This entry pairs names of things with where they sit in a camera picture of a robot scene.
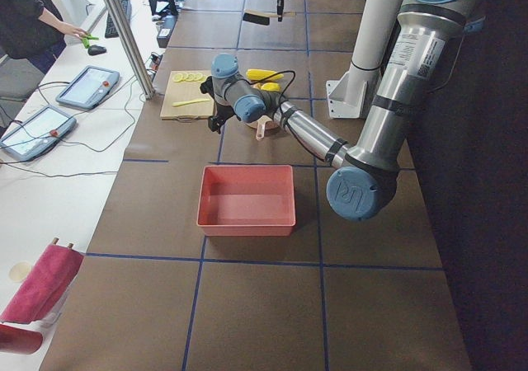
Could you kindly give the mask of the teach pendant tablet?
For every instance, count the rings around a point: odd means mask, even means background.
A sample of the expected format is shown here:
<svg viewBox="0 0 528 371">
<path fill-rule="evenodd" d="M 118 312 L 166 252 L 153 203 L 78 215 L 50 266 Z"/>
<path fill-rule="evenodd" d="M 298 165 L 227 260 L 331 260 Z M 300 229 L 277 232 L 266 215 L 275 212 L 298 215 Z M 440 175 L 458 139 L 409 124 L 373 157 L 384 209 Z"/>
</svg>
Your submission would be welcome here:
<svg viewBox="0 0 528 371">
<path fill-rule="evenodd" d="M 77 120 L 72 115 L 47 105 L 28 120 L 1 137 L 1 149 L 18 162 L 29 162 L 53 148 L 70 133 Z"/>
<path fill-rule="evenodd" d="M 55 100 L 60 105 L 90 110 L 101 104 L 119 79 L 120 73 L 115 70 L 88 65 Z"/>
</svg>

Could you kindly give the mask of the beige plastic dustpan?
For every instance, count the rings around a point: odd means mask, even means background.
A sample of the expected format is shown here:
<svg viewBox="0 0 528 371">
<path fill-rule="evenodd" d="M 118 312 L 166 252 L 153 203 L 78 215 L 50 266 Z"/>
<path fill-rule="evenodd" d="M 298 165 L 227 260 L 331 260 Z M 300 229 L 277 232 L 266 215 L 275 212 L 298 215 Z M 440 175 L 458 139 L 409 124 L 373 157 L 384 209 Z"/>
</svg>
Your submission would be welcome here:
<svg viewBox="0 0 528 371">
<path fill-rule="evenodd" d="M 247 126 L 255 130 L 255 139 L 257 141 L 262 141 L 265 138 L 267 131 L 279 127 L 279 125 L 268 115 L 263 115 L 258 120 L 255 120 L 252 123 L 247 123 Z"/>
</svg>

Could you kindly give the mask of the white mounting post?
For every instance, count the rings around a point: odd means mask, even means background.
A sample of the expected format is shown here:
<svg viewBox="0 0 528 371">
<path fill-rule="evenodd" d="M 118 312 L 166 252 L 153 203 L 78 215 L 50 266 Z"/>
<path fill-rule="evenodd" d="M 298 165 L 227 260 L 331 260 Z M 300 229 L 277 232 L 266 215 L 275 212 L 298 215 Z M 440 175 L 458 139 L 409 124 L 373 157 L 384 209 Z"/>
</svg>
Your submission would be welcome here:
<svg viewBox="0 0 528 371">
<path fill-rule="evenodd" d="M 402 1 L 365 0 L 349 69 L 339 80 L 326 82 L 331 118 L 364 119 L 368 115 Z"/>
</svg>

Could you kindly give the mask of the yellow toy corn cob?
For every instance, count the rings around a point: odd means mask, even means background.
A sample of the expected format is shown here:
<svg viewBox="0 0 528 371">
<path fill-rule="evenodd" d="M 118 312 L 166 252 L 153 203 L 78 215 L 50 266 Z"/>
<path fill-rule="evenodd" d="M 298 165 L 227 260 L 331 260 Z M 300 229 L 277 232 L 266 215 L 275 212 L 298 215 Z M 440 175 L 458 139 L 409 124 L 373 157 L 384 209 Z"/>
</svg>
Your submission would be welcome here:
<svg viewBox="0 0 528 371">
<path fill-rule="evenodd" d="M 250 68 L 246 71 L 246 77 L 252 82 L 278 81 L 284 77 L 283 73 L 274 70 Z"/>
</svg>

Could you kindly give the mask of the black bristle hand brush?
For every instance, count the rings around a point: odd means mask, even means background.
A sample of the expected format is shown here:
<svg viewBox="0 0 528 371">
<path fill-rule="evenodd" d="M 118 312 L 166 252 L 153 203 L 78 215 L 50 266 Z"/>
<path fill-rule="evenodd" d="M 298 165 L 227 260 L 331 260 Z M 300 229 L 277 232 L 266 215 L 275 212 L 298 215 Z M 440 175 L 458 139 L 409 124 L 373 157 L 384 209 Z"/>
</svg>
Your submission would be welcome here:
<svg viewBox="0 0 528 371">
<path fill-rule="evenodd" d="M 283 12 L 282 14 L 276 14 L 271 12 L 246 10 L 243 13 L 243 21 L 262 26 L 269 26 L 272 19 L 277 19 L 278 22 L 282 22 L 285 18 L 294 16 L 296 16 L 295 12 Z"/>
</svg>

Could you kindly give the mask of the green toy object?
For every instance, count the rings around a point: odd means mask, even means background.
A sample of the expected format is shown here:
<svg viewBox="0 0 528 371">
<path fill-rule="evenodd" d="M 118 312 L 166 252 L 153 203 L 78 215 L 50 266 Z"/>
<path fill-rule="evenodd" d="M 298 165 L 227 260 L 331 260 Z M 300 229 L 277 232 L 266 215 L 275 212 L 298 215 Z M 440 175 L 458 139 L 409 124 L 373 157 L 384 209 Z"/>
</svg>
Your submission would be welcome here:
<svg viewBox="0 0 528 371">
<path fill-rule="evenodd" d="M 86 35 L 86 36 L 81 38 L 82 44 L 83 44 L 85 49 L 88 49 L 91 46 L 90 42 L 92 40 L 99 40 L 99 38 L 95 37 L 95 36 L 92 36 L 92 35 Z"/>
</svg>

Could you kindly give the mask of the aluminium frame post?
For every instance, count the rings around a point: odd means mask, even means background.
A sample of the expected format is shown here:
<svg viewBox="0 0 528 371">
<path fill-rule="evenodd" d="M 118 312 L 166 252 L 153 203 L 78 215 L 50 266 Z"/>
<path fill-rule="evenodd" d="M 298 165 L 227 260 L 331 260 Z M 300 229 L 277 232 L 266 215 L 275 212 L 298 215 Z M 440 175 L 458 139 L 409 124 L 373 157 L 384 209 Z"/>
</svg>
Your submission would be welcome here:
<svg viewBox="0 0 528 371">
<path fill-rule="evenodd" d="M 128 20 L 126 19 L 125 12 L 120 4 L 120 0 L 103 1 L 106 4 L 106 8 L 111 14 L 111 17 L 115 23 L 120 42 L 129 60 L 130 66 L 133 69 L 134 75 L 139 81 L 144 98 L 146 100 L 150 100 L 155 94 L 153 83 L 144 65 L 144 61 L 142 60 L 138 45 L 136 44 L 133 32 L 130 28 Z"/>
</svg>

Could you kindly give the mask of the pink plastic bin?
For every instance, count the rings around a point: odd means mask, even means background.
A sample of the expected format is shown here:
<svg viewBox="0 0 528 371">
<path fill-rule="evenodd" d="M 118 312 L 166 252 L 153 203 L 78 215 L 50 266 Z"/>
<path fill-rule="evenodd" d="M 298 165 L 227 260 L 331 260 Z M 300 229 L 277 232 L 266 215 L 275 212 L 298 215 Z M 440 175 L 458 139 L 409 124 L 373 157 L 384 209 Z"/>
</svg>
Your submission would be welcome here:
<svg viewBox="0 0 528 371">
<path fill-rule="evenodd" d="M 293 167 L 205 167 L 196 225 L 208 237 L 289 236 L 296 225 Z"/>
</svg>

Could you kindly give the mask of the red cup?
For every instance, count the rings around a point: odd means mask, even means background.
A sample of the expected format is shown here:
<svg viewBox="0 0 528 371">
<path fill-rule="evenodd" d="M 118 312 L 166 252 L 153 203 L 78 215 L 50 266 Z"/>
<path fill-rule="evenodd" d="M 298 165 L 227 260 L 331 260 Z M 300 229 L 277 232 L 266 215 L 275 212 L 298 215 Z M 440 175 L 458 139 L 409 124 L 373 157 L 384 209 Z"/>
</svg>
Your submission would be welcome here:
<svg viewBox="0 0 528 371">
<path fill-rule="evenodd" d="M 0 348 L 2 352 L 30 355 L 35 353 L 42 343 L 43 336 L 38 331 L 1 325 Z"/>
</svg>

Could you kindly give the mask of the yellow toy knife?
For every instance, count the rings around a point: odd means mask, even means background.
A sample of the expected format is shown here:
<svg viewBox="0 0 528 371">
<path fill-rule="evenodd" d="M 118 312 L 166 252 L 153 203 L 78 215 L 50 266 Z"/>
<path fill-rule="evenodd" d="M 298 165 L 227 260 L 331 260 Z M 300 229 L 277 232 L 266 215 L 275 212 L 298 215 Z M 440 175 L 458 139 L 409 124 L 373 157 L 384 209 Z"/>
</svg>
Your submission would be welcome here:
<svg viewBox="0 0 528 371">
<path fill-rule="evenodd" d="M 172 103 L 172 107 L 188 106 L 191 104 L 204 103 L 208 101 L 210 101 L 210 99 L 207 98 L 196 98 L 188 101 L 176 101 Z"/>
</svg>

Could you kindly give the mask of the pink towel on rack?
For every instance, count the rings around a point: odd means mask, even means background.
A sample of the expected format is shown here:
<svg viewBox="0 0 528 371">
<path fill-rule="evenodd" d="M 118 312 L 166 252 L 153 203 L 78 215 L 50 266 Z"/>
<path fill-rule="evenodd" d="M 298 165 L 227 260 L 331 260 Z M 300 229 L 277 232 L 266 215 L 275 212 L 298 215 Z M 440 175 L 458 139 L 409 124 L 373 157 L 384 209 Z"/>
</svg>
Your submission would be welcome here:
<svg viewBox="0 0 528 371">
<path fill-rule="evenodd" d="M 30 324 L 45 318 L 72 283 L 84 255 L 49 244 L 1 313 L 1 322 Z"/>
</svg>

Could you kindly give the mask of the yellow toy potato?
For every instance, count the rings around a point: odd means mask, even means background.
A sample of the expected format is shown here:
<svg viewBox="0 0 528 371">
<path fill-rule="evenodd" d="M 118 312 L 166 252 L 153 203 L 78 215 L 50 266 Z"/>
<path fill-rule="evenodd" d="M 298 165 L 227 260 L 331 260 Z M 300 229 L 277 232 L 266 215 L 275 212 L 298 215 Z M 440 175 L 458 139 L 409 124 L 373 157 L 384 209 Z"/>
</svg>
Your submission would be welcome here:
<svg viewBox="0 0 528 371">
<path fill-rule="evenodd" d="M 280 92 L 281 86 L 275 82 L 265 82 L 260 86 L 260 89 L 269 92 Z"/>
</svg>

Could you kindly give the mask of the paper cup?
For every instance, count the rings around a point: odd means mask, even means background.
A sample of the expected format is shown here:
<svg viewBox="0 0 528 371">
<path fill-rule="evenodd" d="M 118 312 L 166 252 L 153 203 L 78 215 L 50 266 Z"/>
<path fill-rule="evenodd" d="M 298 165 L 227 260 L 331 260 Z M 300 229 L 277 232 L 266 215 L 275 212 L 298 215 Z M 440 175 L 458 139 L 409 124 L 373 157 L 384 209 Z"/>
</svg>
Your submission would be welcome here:
<svg viewBox="0 0 528 371">
<path fill-rule="evenodd" d="M 30 274 L 33 265 L 28 261 L 20 261 L 16 263 L 8 273 L 8 277 L 14 283 L 23 282 Z"/>
</svg>

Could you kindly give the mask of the near teach pendant tablet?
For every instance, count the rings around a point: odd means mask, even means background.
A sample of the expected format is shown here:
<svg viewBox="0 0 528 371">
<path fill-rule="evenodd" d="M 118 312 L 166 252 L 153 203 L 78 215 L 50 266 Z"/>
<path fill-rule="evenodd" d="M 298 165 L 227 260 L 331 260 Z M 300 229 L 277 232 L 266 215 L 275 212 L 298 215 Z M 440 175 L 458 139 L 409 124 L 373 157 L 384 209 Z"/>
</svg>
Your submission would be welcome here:
<svg viewBox="0 0 528 371">
<path fill-rule="evenodd" d="M 1 137 L 1 149 L 18 162 L 29 162 L 53 148 L 70 133 L 77 120 L 72 115 L 47 105 L 28 120 Z"/>
</svg>

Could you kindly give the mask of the black computer mouse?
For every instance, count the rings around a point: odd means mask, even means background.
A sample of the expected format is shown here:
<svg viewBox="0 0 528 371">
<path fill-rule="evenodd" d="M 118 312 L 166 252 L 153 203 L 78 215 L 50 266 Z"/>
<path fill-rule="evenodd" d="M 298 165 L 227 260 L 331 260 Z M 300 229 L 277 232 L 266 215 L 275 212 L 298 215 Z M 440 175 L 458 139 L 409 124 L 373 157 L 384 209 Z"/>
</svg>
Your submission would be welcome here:
<svg viewBox="0 0 528 371">
<path fill-rule="evenodd" d="M 91 45 L 87 48 L 87 53 L 90 56 L 96 56 L 99 54 L 104 54 L 106 52 L 106 47 L 100 45 Z"/>
</svg>

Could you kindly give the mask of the far teach pendant tablet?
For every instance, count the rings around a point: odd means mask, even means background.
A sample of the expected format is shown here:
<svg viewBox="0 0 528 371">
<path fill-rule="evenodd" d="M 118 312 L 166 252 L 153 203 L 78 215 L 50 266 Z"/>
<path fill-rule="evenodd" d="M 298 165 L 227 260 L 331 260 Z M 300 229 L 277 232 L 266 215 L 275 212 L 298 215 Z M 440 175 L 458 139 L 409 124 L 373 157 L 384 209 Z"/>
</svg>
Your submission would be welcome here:
<svg viewBox="0 0 528 371">
<path fill-rule="evenodd" d="M 60 105 L 90 110 L 101 104 L 119 79 L 120 73 L 115 70 L 88 65 L 55 100 Z"/>
</svg>

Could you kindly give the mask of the black box with label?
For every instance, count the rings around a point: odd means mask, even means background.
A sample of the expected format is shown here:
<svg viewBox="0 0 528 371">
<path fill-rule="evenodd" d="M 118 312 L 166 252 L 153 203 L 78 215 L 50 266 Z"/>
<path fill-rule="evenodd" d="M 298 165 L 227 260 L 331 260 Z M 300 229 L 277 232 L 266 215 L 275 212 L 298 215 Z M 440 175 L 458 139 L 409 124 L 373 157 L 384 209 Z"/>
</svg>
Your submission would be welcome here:
<svg viewBox="0 0 528 371">
<path fill-rule="evenodd" d="M 177 23 L 175 16 L 167 15 L 158 24 L 157 42 L 159 48 L 167 48 L 168 42 L 171 39 L 173 29 Z"/>
</svg>

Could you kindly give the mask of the wooden cutting board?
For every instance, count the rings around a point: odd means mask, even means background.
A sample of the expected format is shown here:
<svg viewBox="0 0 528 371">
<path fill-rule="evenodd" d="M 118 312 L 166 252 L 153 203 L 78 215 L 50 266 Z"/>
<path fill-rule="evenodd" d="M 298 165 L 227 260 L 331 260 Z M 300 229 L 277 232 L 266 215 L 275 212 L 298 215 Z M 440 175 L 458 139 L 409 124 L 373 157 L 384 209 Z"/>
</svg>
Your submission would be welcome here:
<svg viewBox="0 0 528 371">
<path fill-rule="evenodd" d="M 215 111 L 214 100 L 212 100 L 209 95 L 204 95 L 200 92 L 200 85 L 202 82 L 174 82 L 172 76 L 176 73 L 203 73 L 208 76 L 210 75 L 209 71 L 203 70 L 171 71 L 160 111 L 160 118 L 162 120 L 193 120 L 207 119 L 209 116 L 213 115 Z M 210 99 L 210 101 L 188 106 L 172 107 L 173 102 L 188 101 L 196 98 L 207 98 Z"/>
</svg>

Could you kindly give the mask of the person in dark clothes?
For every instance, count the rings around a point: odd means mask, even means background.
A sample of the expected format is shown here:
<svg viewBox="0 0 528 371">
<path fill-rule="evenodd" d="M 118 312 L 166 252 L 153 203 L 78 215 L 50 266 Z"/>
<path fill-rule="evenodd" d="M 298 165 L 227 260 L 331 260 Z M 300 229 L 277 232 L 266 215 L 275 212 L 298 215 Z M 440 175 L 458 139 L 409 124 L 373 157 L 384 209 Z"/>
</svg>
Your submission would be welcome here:
<svg viewBox="0 0 528 371">
<path fill-rule="evenodd" d="M 66 47 L 64 37 L 88 33 L 63 20 L 52 0 L 1 0 L 1 49 L 47 73 Z"/>
</svg>

